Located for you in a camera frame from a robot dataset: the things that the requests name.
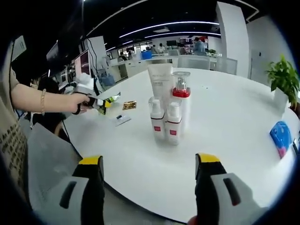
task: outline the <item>white wall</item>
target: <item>white wall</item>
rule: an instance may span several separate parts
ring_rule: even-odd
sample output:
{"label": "white wall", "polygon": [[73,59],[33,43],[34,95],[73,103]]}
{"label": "white wall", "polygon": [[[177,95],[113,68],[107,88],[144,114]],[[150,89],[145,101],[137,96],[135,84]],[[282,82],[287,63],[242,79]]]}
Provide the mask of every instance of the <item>white wall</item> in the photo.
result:
{"label": "white wall", "polygon": [[188,36],[174,36],[174,37],[159,37],[152,39],[152,44],[159,47],[159,44],[162,43],[165,47],[167,47],[167,41],[179,40],[180,38],[187,38]]}
{"label": "white wall", "polygon": [[96,67],[96,56],[95,56],[95,54],[97,55],[97,69],[101,69],[102,68],[102,58],[107,56],[103,36],[92,37],[92,38],[89,38],[89,40],[90,40],[90,42],[88,40],[84,41],[85,49],[88,49],[90,51],[90,55],[93,56],[93,58],[94,58],[94,62],[93,62],[94,67]]}
{"label": "white wall", "polygon": [[117,50],[117,49],[112,50],[111,53],[112,53],[112,58],[113,58],[113,59],[116,59],[116,58],[119,57],[119,55],[118,55],[118,50]]}
{"label": "white wall", "polygon": [[222,35],[222,55],[238,61],[237,75],[249,75],[249,39],[240,7],[217,2],[217,19]]}
{"label": "white wall", "polygon": [[264,71],[267,69],[269,62],[279,61],[281,54],[296,68],[285,38],[269,16],[263,16],[248,23],[247,30],[250,48],[250,67],[252,67],[252,70],[250,70],[251,80],[269,85],[267,75]]}
{"label": "white wall", "polygon": [[217,53],[222,53],[221,38],[208,36],[208,49],[214,49]]}

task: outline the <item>person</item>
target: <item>person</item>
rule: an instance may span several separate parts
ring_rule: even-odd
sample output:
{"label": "person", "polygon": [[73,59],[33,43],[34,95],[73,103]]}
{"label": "person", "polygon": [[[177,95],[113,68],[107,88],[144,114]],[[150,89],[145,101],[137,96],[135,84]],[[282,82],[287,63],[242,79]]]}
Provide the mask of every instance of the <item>person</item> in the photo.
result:
{"label": "person", "polygon": [[194,39],[194,41],[195,41],[194,54],[195,55],[206,55],[205,47],[204,47],[203,42],[198,37],[196,37]]}
{"label": "person", "polygon": [[152,54],[158,54],[158,52],[157,52],[157,50],[155,48],[155,45],[152,46],[151,52],[152,52]]}
{"label": "person", "polygon": [[165,53],[165,47],[163,46],[162,43],[159,44],[159,47],[158,47],[158,53],[159,53],[159,54]]}
{"label": "person", "polygon": [[129,60],[132,60],[133,59],[133,54],[134,54],[134,51],[132,51],[131,49],[128,51],[128,59]]}
{"label": "person", "polygon": [[186,48],[184,47],[184,44],[180,44],[180,49],[179,49],[180,55],[187,55]]}
{"label": "person", "polygon": [[[44,89],[46,89],[46,91],[49,93],[60,93],[58,83],[49,77],[41,79],[38,84],[38,90],[42,91]],[[30,126],[33,128],[36,123],[39,123],[61,139],[70,142],[68,136],[65,134],[62,128],[62,121],[65,119],[66,116],[60,112],[46,112],[44,115],[41,113],[31,112]]]}
{"label": "person", "polygon": [[78,105],[89,102],[83,94],[60,95],[40,91],[16,79],[11,68],[12,38],[3,38],[0,48],[0,160],[12,182],[12,187],[25,203],[30,205],[27,179],[27,140],[17,121],[15,109],[28,112],[75,113]]}
{"label": "person", "polygon": [[124,55],[123,52],[120,53],[119,59],[120,59],[121,61],[127,61],[127,59],[126,59],[126,57],[125,57],[125,55]]}

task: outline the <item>small packet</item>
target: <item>small packet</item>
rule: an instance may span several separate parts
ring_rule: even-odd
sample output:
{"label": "small packet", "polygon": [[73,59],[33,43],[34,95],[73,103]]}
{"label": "small packet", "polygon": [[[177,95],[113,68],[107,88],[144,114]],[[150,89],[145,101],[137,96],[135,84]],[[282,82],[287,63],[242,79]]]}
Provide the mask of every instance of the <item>small packet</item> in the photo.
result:
{"label": "small packet", "polygon": [[113,119],[114,120],[114,123],[117,126],[123,124],[123,123],[126,123],[127,121],[130,121],[131,118],[127,115],[119,115],[117,116],[116,118]]}

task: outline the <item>white round table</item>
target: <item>white round table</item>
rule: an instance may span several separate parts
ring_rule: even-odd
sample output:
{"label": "white round table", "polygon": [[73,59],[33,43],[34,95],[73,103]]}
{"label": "white round table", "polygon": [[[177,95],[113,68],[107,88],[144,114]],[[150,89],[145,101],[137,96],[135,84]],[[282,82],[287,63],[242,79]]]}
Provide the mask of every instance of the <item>white round table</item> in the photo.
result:
{"label": "white round table", "polygon": [[[228,173],[251,187],[261,207],[269,206],[291,171],[278,173],[280,158],[269,131],[281,115],[273,106],[270,88],[221,72],[173,70],[191,73],[190,126],[178,146],[155,142],[148,71],[102,94],[106,98],[121,91],[106,116],[91,110],[69,117],[65,124],[73,145],[83,157],[103,155],[105,181],[116,191],[175,221],[187,222],[196,215],[195,154],[199,152],[220,158]],[[122,111],[123,103],[133,100],[137,108]],[[131,121],[115,127],[112,118],[120,114]]]}

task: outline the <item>hand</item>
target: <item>hand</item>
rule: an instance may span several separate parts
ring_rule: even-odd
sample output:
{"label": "hand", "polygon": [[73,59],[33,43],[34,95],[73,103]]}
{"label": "hand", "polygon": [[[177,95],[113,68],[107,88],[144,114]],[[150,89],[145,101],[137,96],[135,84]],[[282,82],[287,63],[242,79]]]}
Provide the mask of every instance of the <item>hand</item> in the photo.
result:
{"label": "hand", "polygon": [[[77,112],[78,104],[81,104],[83,102],[89,102],[89,101],[90,101],[90,98],[84,94],[75,93],[75,94],[69,95],[68,104],[69,104],[70,112],[71,113]],[[89,109],[89,107],[81,105],[80,109],[81,109],[80,113],[84,113],[87,111],[87,109]]]}

